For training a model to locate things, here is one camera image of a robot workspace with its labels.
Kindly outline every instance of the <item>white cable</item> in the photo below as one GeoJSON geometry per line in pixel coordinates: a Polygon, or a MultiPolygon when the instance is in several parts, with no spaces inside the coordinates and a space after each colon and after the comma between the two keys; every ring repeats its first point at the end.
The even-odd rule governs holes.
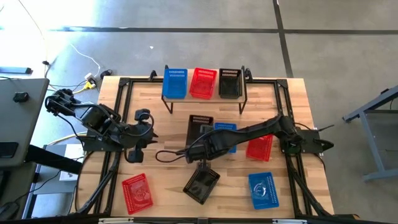
{"type": "Polygon", "coordinates": [[[90,59],[98,66],[97,74],[94,76],[94,77],[97,77],[97,75],[100,73],[101,66],[100,66],[92,57],[80,53],[72,43],[69,43],[69,45],[70,45],[71,47],[73,47],[73,49],[75,49],[76,52],[77,52],[78,54],[80,54],[81,56],[84,56],[84,57],[86,57],[86,58],[90,58],[90,59]]]}
{"type": "Polygon", "coordinates": [[[21,6],[25,9],[25,12],[29,15],[29,17],[30,17],[30,19],[32,19],[32,21],[33,21],[33,23],[36,25],[36,27],[37,27],[37,29],[39,30],[39,32],[40,32],[40,35],[42,36],[42,38],[43,38],[43,44],[44,44],[44,51],[45,51],[45,61],[47,61],[47,57],[48,57],[48,49],[47,49],[47,44],[46,44],[46,41],[45,41],[45,38],[44,38],[44,35],[43,35],[43,32],[42,32],[42,29],[40,29],[40,27],[39,27],[39,25],[37,25],[37,23],[36,23],[36,21],[33,19],[33,17],[32,17],[32,15],[29,13],[29,11],[25,8],[25,6],[23,5],[23,3],[21,2],[21,0],[18,0],[19,1],[19,4],[21,4],[21,6]]]}

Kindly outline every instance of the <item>black plastic basket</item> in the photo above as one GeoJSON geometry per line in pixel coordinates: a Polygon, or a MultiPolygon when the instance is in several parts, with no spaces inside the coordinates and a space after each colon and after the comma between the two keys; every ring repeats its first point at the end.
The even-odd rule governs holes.
{"type": "Polygon", "coordinates": [[[220,68],[218,94],[226,99],[237,99],[242,95],[241,70],[220,68]]]}
{"type": "Polygon", "coordinates": [[[202,134],[200,127],[202,125],[213,125],[213,118],[209,116],[190,115],[188,122],[187,141],[185,147],[189,147],[202,134]]]}
{"type": "Polygon", "coordinates": [[[219,178],[220,175],[212,169],[197,169],[183,191],[203,205],[219,178]]]}

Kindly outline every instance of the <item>gray table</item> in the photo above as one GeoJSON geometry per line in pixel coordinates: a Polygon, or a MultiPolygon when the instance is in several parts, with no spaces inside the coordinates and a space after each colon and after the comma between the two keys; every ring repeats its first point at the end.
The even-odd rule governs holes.
{"type": "Polygon", "coordinates": [[[0,142],[18,142],[14,157],[0,158],[0,167],[22,165],[49,85],[46,78],[0,80],[0,142]],[[28,92],[29,100],[15,103],[15,92],[28,92]]]}
{"type": "Polygon", "coordinates": [[[377,165],[378,171],[364,175],[364,181],[398,176],[398,111],[377,110],[397,97],[398,85],[343,117],[347,123],[355,118],[361,120],[377,165]]]}

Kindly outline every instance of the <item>wooden table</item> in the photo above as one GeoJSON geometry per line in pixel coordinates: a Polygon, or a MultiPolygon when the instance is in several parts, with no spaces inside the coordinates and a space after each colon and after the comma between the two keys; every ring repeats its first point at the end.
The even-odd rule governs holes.
{"type": "MultiPolygon", "coordinates": [[[[105,77],[98,103],[113,108],[120,77],[105,77]]],[[[290,98],[296,122],[313,127],[310,105],[301,78],[287,79],[290,98]]],[[[157,144],[144,149],[142,164],[129,164],[122,157],[111,215],[128,216],[124,202],[121,182],[132,176],[145,173],[149,182],[154,206],[135,213],[135,217],[212,217],[212,218],[291,218],[294,217],[292,199],[284,155],[280,152],[279,142],[274,138],[271,159],[269,162],[247,159],[245,150],[247,142],[239,144],[235,154],[227,154],[211,162],[211,168],[221,175],[204,205],[182,192],[185,184],[196,169],[196,164],[187,164],[184,159],[164,164],[155,160],[159,150],[179,150],[185,147],[188,118],[190,114],[214,117],[215,122],[236,123],[238,129],[265,121],[277,114],[274,89],[271,85],[248,84],[248,102],[244,113],[239,115],[238,105],[178,103],[174,113],[170,114],[160,99],[161,83],[134,83],[128,123],[135,123],[134,112],[141,108],[150,109],[155,118],[155,133],[159,135],[157,144]],[[272,172],[279,199],[279,207],[265,210],[253,208],[248,174],[272,172]]],[[[123,110],[125,96],[122,98],[123,110]]],[[[161,159],[174,158],[173,155],[162,155],[161,159]]],[[[78,204],[87,201],[98,185],[103,152],[95,152],[87,161],[80,178],[78,204]]],[[[322,163],[311,154],[303,154],[303,163],[307,185],[314,196],[330,213],[333,213],[328,184],[322,163]]],[[[298,188],[300,208],[304,210],[302,192],[298,188]]],[[[108,187],[104,191],[101,210],[106,204],[108,187]]]]}

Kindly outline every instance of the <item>black cable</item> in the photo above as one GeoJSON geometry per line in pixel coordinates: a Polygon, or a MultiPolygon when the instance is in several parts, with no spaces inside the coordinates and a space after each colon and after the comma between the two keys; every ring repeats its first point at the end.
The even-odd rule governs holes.
{"type": "Polygon", "coordinates": [[[154,119],[154,117],[152,116],[152,115],[150,115],[149,113],[142,113],[140,116],[139,116],[139,118],[138,119],[140,119],[141,118],[141,116],[142,115],[148,115],[149,117],[150,117],[150,119],[151,119],[151,121],[152,121],[152,124],[150,124],[150,128],[148,128],[148,130],[146,130],[144,133],[142,133],[142,134],[130,134],[130,133],[124,133],[125,135],[128,135],[128,136],[132,136],[132,137],[142,137],[142,136],[144,136],[144,135],[146,135],[153,127],[154,127],[154,125],[155,125],[155,119],[154,119]]]}
{"type": "Polygon", "coordinates": [[[27,193],[24,193],[23,195],[21,195],[21,196],[19,196],[18,198],[16,198],[13,202],[16,203],[16,202],[17,202],[19,199],[21,199],[22,197],[24,197],[24,196],[26,196],[26,195],[28,195],[28,194],[30,194],[30,193],[36,191],[36,190],[41,189],[48,181],[50,181],[50,180],[56,178],[56,177],[59,175],[59,173],[61,173],[61,171],[62,171],[62,170],[59,170],[59,171],[57,172],[57,174],[55,174],[53,177],[51,177],[51,178],[49,178],[48,180],[46,180],[40,187],[38,187],[38,188],[36,188],[36,189],[33,189],[33,190],[31,190],[31,191],[28,191],[27,193]]]}
{"type": "Polygon", "coordinates": [[[182,153],[182,152],[174,152],[174,151],[169,151],[169,150],[160,150],[159,152],[156,152],[156,154],[155,154],[155,159],[156,159],[157,161],[159,161],[159,162],[164,162],[164,163],[174,162],[174,161],[179,160],[179,159],[181,159],[181,158],[183,158],[183,157],[185,157],[185,154],[184,154],[184,153],[182,153]],[[172,154],[175,154],[176,156],[179,156],[179,155],[181,155],[181,154],[183,154],[183,155],[182,155],[182,156],[179,156],[179,157],[177,157],[177,158],[175,158],[175,159],[172,159],[171,161],[163,161],[163,160],[157,158],[157,155],[158,155],[159,153],[161,153],[161,152],[172,153],[172,154]]]}
{"type": "Polygon", "coordinates": [[[13,80],[13,79],[16,79],[16,78],[9,78],[9,77],[0,77],[0,78],[5,78],[5,79],[7,79],[7,80],[13,80]]]}
{"type": "Polygon", "coordinates": [[[78,173],[78,175],[77,175],[77,180],[76,180],[76,191],[75,191],[75,211],[78,210],[78,209],[77,209],[77,198],[78,198],[77,195],[78,195],[78,191],[79,191],[79,180],[80,180],[80,175],[81,175],[81,172],[83,171],[83,166],[85,165],[85,163],[86,163],[86,161],[88,160],[88,158],[92,155],[92,153],[93,153],[93,151],[89,152],[89,153],[86,155],[85,160],[83,160],[83,162],[81,163],[81,167],[80,167],[79,173],[78,173]]]}
{"type": "Polygon", "coordinates": [[[310,130],[310,131],[318,131],[318,132],[324,131],[324,130],[326,130],[326,129],[328,129],[328,128],[331,128],[331,127],[334,127],[334,126],[335,126],[334,124],[331,124],[331,125],[329,125],[329,126],[326,126],[326,127],[324,127],[324,128],[321,128],[321,129],[312,129],[312,128],[309,128],[307,125],[304,125],[304,124],[302,124],[302,123],[295,122],[294,124],[301,125],[301,126],[307,128],[307,129],[310,130]]]}
{"type": "Polygon", "coordinates": [[[308,127],[307,125],[305,125],[305,124],[302,124],[302,123],[295,122],[294,124],[301,125],[301,126],[303,126],[303,127],[307,128],[308,130],[311,130],[311,131],[316,131],[316,130],[314,130],[314,129],[312,129],[312,128],[310,128],[310,127],[308,127]]]}
{"type": "Polygon", "coordinates": [[[75,185],[75,188],[73,189],[72,198],[70,199],[70,206],[69,206],[69,211],[68,211],[67,215],[70,213],[70,210],[72,209],[73,199],[74,199],[74,195],[75,195],[76,189],[77,189],[77,185],[75,185]]]}
{"type": "Polygon", "coordinates": [[[97,89],[98,93],[100,92],[100,90],[98,89],[98,85],[97,82],[95,80],[93,80],[94,84],[95,84],[95,88],[97,89]]]}
{"type": "Polygon", "coordinates": [[[80,139],[79,135],[77,135],[77,132],[75,131],[75,128],[73,127],[73,125],[67,119],[65,119],[63,116],[60,116],[59,114],[57,116],[60,117],[61,119],[63,119],[64,121],[66,121],[70,125],[70,127],[72,128],[73,133],[75,134],[75,136],[77,138],[77,140],[79,140],[80,143],[81,143],[81,149],[84,149],[83,141],[80,139]]]}
{"type": "MultiPolygon", "coordinates": [[[[268,124],[268,125],[266,126],[266,128],[268,128],[269,126],[274,125],[276,122],[278,122],[278,120],[279,120],[279,119],[276,119],[273,123],[268,124]]],[[[205,133],[205,134],[202,134],[199,138],[197,138],[196,140],[194,140],[194,142],[193,142],[188,148],[186,148],[186,149],[183,149],[183,150],[180,150],[180,151],[177,151],[177,152],[168,151],[168,150],[161,150],[161,151],[159,151],[159,152],[156,152],[155,159],[156,159],[157,161],[159,161],[159,162],[174,162],[174,161],[176,161],[177,159],[181,159],[182,157],[185,157],[185,156],[186,156],[186,153],[187,153],[199,140],[201,140],[201,139],[203,139],[203,138],[205,138],[205,137],[207,137],[207,136],[209,136],[209,135],[212,135],[212,134],[214,134],[214,133],[220,132],[220,131],[229,131],[229,132],[232,132],[232,133],[246,133],[245,131],[235,131],[235,130],[230,130],[230,129],[214,129],[214,130],[211,130],[211,131],[209,131],[209,132],[207,132],[207,133],[205,133]],[[160,153],[160,152],[168,152],[168,153],[173,153],[173,154],[176,154],[176,155],[181,155],[182,153],[184,153],[184,155],[183,155],[183,156],[180,156],[180,157],[177,157],[176,159],[173,159],[173,160],[171,160],[171,161],[162,161],[162,160],[160,160],[160,159],[157,158],[157,155],[158,155],[158,153],[160,153]]]]}
{"type": "Polygon", "coordinates": [[[319,160],[322,162],[323,164],[323,170],[326,170],[326,166],[325,166],[325,162],[323,161],[323,159],[319,156],[319,154],[314,153],[315,156],[317,156],[319,158],[319,160]]]}

